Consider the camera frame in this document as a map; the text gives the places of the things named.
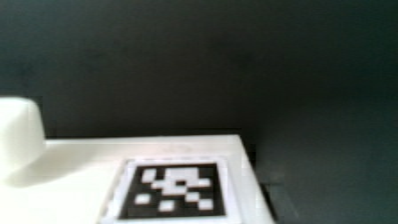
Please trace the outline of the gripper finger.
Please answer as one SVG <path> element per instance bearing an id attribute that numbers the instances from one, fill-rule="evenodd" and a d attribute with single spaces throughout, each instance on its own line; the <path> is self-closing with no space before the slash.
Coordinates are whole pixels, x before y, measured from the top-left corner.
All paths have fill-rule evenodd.
<path id="1" fill-rule="evenodd" d="M 35 102 L 0 97 L 0 180 L 44 153 L 44 128 Z"/>

